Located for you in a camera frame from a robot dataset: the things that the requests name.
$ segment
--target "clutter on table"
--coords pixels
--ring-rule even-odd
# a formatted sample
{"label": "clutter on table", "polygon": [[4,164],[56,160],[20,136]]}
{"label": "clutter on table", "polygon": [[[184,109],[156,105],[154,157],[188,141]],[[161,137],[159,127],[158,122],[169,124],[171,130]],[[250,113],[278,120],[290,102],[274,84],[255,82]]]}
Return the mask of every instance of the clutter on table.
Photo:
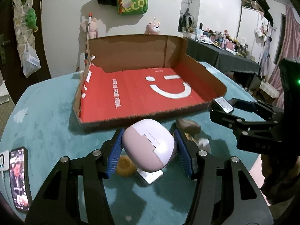
{"label": "clutter on table", "polygon": [[195,39],[202,43],[215,45],[220,49],[225,49],[234,55],[239,55],[244,58],[248,58],[249,56],[249,46],[247,43],[245,43],[245,40],[237,40],[236,38],[232,39],[227,30],[225,30],[224,33],[222,33],[218,31],[209,30],[209,28],[207,28],[206,31],[196,29],[194,34]]}

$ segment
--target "pink stuffed pig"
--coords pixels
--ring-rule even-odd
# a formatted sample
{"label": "pink stuffed pig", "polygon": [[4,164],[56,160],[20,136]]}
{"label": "pink stuffed pig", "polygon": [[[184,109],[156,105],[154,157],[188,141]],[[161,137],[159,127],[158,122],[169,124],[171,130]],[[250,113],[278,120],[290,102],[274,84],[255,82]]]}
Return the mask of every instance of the pink stuffed pig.
{"label": "pink stuffed pig", "polygon": [[[81,26],[81,28],[84,32],[86,32],[87,23],[88,23],[88,21],[82,22],[80,24],[80,26]],[[97,19],[92,18],[91,23],[90,23],[90,28],[88,30],[88,38],[90,40],[90,39],[94,39],[94,38],[97,38],[97,37],[98,37]]]}
{"label": "pink stuffed pig", "polygon": [[148,32],[149,35],[158,35],[159,32],[161,31],[159,28],[159,22],[158,23],[149,23],[148,25]]}

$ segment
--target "green stuffed toy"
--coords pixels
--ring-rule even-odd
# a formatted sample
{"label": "green stuffed toy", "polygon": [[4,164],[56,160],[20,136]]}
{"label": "green stuffed toy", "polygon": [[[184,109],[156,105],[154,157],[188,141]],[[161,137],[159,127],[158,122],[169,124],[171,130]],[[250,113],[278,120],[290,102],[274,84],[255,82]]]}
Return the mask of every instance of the green stuffed toy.
{"label": "green stuffed toy", "polygon": [[35,14],[35,10],[33,8],[29,9],[28,14],[26,16],[26,25],[29,28],[33,29],[34,32],[38,31],[38,27],[37,27],[37,23],[36,23],[37,19],[38,18]]}

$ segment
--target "teal tablecloth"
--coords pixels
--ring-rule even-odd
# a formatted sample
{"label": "teal tablecloth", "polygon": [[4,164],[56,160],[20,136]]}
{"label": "teal tablecloth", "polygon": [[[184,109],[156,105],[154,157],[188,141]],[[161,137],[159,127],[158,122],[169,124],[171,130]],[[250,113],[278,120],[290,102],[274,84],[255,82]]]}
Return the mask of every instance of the teal tablecloth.
{"label": "teal tablecloth", "polygon": [[[214,67],[202,63],[226,86],[227,100],[235,97],[254,101],[245,90]],[[105,140],[111,139],[115,130],[84,133],[78,125],[72,110],[72,101],[79,83],[79,74],[69,74],[50,79],[27,88],[11,114],[2,140],[0,152],[25,146],[28,149],[29,182],[34,199],[42,183],[62,156],[71,159],[86,156],[99,149]],[[22,123],[14,122],[14,115],[27,108]],[[235,115],[248,121],[262,120],[254,113],[236,109]],[[257,154],[236,148],[236,139],[228,128],[211,122],[208,112],[198,112],[187,116],[202,127],[201,137],[209,139],[212,154],[228,158],[240,157],[248,170]],[[169,130],[175,119],[161,121]],[[9,172],[0,179],[0,191],[21,219],[25,215],[15,210],[9,182]],[[152,185],[145,185],[142,178],[122,178],[117,174],[104,180],[108,203],[115,224],[175,224],[185,222],[192,202],[196,183],[184,174],[179,158],[164,169],[164,175]],[[87,222],[82,191],[82,177],[79,179],[80,215]]]}

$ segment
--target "hanging plastic bag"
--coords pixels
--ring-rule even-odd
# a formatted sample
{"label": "hanging plastic bag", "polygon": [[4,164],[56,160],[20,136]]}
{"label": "hanging plastic bag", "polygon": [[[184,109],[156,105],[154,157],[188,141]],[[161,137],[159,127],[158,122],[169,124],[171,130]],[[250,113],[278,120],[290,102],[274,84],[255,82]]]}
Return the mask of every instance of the hanging plastic bag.
{"label": "hanging plastic bag", "polygon": [[31,45],[29,45],[28,42],[26,43],[24,48],[24,54],[22,57],[22,66],[23,66],[23,73],[26,78],[28,78],[29,75],[31,75],[35,71],[38,71],[41,68],[41,62],[38,59],[35,50],[31,47]]}

